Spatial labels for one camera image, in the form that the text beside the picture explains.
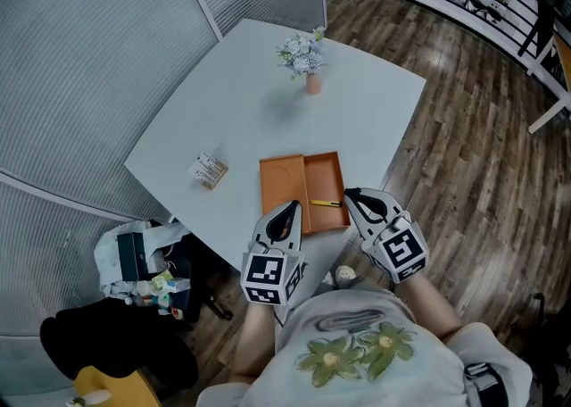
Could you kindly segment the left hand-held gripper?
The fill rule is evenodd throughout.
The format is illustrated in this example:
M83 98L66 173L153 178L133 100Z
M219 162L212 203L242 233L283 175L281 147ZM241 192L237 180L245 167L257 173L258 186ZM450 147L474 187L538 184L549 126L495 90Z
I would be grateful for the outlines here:
M243 254L240 285L250 303L287 306L302 280L302 206L293 200L262 216Z

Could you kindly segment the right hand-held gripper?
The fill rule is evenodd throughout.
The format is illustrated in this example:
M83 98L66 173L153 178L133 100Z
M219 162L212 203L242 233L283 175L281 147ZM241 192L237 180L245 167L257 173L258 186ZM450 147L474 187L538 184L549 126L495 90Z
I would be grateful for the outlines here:
M345 190L343 198L360 235L366 239L362 251L394 284L427 266L429 250L419 225L409 222L409 213L390 193L354 187ZM376 227L386 228L376 233Z

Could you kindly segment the orange box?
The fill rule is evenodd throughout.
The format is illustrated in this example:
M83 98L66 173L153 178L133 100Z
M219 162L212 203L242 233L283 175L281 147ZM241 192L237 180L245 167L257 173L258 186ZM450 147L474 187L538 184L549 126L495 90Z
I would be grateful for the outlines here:
M267 214L297 200L302 206L302 232L310 235L351 225L347 209L314 206L310 200L343 201L343 175L336 152L260 160L261 208Z

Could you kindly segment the person's left forearm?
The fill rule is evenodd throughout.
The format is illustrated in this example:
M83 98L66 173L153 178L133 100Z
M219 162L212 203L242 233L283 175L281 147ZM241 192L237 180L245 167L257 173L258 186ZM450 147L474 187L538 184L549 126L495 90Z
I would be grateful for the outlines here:
M251 385L261 375L275 355L275 332L273 307L249 303L236 344L229 383Z

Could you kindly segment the person's right forearm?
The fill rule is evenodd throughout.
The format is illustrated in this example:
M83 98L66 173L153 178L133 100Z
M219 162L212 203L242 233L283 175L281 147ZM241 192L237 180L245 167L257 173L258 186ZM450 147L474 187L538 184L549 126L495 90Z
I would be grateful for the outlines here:
M410 308L419 326L441 341L446 342L463 327L448 300L422 273L396 284L394 292Z

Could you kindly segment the wooden card holder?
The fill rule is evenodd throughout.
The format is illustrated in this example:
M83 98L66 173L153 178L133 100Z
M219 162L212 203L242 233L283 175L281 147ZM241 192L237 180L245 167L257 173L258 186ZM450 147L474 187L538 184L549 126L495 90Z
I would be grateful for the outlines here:
M203 187L212 190L228 171L228 167L213 156L198 154L188 169L188 173Z

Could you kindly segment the white square table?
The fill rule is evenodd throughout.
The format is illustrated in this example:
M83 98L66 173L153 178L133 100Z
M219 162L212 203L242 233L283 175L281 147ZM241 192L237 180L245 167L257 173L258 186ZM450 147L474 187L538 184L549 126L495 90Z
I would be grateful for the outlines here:
M259 162L336 152L347 187L380 188L425 87L417 74L333 40L309 95L279 65L292 29L240 21L193 68L125 164L212 251L240 268L262 215ZM209 190L188 169L202 153L228 171Z

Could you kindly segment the small green box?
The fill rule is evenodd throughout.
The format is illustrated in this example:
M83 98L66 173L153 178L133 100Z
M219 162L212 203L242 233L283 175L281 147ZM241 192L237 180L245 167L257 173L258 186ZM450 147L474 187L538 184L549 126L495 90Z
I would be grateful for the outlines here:
M160 292L173 292L176 285L174 277L168 270L153 277L152 283L155 289Z

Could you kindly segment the person's white floral shirt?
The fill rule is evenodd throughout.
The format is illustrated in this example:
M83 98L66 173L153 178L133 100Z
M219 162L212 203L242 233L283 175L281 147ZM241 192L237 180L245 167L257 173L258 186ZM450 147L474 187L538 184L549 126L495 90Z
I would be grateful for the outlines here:
M251 384L205 388L196 407L526 407L530 367L480 322L446 342L393 290L324 285L276 325Z

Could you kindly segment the white plastic bag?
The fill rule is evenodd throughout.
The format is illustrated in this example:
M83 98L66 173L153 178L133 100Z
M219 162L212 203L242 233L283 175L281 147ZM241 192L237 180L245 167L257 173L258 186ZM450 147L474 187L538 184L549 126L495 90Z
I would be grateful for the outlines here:
M124 300L138 295L137 284L146 280L124 281L121 275L117 236L125 233L142 233L148 279L168 269L166 253L190 231L180 222L154 226L149 220L136 220L104 233L94 250L95 264L99 271L100 290L107 297Z

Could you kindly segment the black office chair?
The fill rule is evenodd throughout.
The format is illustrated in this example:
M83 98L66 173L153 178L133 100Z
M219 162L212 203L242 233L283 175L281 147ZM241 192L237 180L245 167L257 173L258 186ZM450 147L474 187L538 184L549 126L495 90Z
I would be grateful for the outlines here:
M232 319L231 311L216 306L209 284L229 266L194 234L177 242L171 256L175 273L188 278L190 287L171 297L165 314L157 305L139 307L105 298L59 311L42 322L41 345L66 378L76 379L88 366L113 378L146 368L164 386L161 399L197 382L196 358L181 335L199 320L203 306L223 320Z

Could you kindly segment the black swivel chair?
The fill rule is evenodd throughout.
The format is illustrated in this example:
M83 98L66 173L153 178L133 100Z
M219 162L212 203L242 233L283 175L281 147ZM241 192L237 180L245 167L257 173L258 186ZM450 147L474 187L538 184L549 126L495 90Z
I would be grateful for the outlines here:
M571 372L571 297L555 314L545 312L543 293L533 294L533 299L539 301L535 322L527 328L514 322L511 331L525 339L520 355L542 389L542 407L563 407L566 397L556 394L559 387L556 367Z

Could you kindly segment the round wooden table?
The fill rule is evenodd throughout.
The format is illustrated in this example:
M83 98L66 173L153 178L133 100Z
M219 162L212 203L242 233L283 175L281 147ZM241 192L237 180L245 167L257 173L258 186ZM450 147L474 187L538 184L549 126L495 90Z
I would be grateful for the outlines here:
M109 390L112 399L96 407L162 407L157 394L138 370L124 378L114 378L89 366L79 371L73 385L78 396Z

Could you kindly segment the wooden desk with white legs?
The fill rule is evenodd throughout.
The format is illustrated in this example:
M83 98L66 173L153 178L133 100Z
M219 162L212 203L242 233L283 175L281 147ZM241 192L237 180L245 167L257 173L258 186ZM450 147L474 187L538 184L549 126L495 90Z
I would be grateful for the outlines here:
M548 111L529 126L528 132L530 134L535 133L543 127L564 108L567 108L571 112L571 47L557 31L552 34L551 39L536 57L533 64L529 67L527 75L531 76L534 71L541 66L542 60L549 54L552 47L555 47L557 51L567 89L561 94L558 101L552 105Z

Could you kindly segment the white vase with pink flowers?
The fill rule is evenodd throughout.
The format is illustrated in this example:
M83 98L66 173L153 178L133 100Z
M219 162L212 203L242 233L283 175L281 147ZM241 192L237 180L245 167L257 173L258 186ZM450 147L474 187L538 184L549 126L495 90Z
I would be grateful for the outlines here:
M106 403L112 399L109 390L95 390L85 395L76 396L65 402L65 407L96 407L97 405Z

